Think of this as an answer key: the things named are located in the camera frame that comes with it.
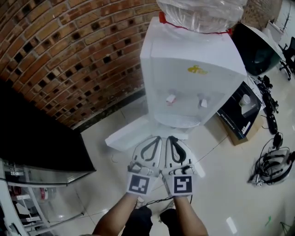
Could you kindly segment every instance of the tiled floor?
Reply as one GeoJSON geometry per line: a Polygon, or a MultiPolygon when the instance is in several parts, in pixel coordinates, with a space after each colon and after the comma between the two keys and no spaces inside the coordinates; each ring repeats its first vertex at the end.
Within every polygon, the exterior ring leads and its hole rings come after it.
{"type": "MultiPolygon", "coordinates": [[[[283,146],[295,148],[295,80],[288,82],[277,68],[268,73],[273,84],[272,96],[278,100],[276,114],[283,146]]],[[[91,233],[99,219],[120,199],[125,191],[127,165],[131,157],[106,146],[104,139],[146,112],[145,98],[113,113],[82,133],[87,151],[97,171],[67,189],[58,189],[47,211],[50,221],[70,218],[81,211],[85,215],[56,230],[59,236],[91,233]]],[[[231,217],[238,236],[278,236],[280,221],[288,224],[295,216],[295,174],[279,185],[253,187],[247,184],[253,162],[271,138],[260,129],[248,142],[233,146],[216,117],[190,134],[188,144],[203,171],[192,206],[211,236],[230,236],[226,223],[231,217]]],[[[160,182],[146,201],[166,198],[160,182]]],[[[166,203],[154,204],[156,214],[166,203]]],[[[167,228],[152,217],[150,235],[168,235],[167,228]]]]}

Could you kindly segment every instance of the brick wall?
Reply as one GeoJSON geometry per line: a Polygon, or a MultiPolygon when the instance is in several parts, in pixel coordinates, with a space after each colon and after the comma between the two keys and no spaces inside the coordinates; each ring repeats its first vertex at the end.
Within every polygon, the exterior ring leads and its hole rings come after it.
{"type": "Polygon", "coordinates": [[[74,126],[142,87],[155,0],[0,0],[0,77],[74,126]]]}

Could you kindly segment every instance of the forearm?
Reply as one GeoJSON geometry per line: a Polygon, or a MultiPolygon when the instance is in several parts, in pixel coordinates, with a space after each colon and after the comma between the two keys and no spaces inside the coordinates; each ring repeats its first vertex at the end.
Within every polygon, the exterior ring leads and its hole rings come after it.
{"type": "Polygon", "coordinates": [[[187,197],[174,197],[177,217],[184,236],[207,236],[207,230],[187,197]]]}
{"type": "Polygon", "coordinates": [[[126,193],[97,223],[94,235],[117,236],[124,228],[137,201],[136,195],[126,193]]]}

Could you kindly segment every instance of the chair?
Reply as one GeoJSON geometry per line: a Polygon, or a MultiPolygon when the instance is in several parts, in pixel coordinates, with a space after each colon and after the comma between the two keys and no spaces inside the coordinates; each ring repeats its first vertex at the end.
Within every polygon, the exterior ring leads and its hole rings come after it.
{"type": "Polygon", "coordinates": [[[283,60],[281,61],[282,67],[280,68],[280,71],[282,69],[285,69],[289,76],[288,80],[290,81],[291,73],[295,73],[295,61],[292,60],[292,57],[295,57],[295,38],[294,37],[291,38],[291,43],[288,49],[286,49],[287,46],[288,46],[287,44],[285,45],[284,48],[280,46],[286,58],[286,61],[283,61],[283,60]]]}

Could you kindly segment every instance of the person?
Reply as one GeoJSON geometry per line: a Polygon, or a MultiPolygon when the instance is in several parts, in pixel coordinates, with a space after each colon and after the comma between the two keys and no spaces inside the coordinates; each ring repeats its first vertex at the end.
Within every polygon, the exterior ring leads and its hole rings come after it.
{"type": "MultiPolygon", "coordinates": [[[[137,195],[126,193],[100,219],[93,235],[117,236],[125,227],[122,236],[148,236],[153,226],[152,211],[147,206],[134,209],[137,198],[137,195]]],[[[207,236],[207,230],[194,212],[188,198],[175,196],[173,201],[159,216],[167,225],[170,236],[207,236]]]]}

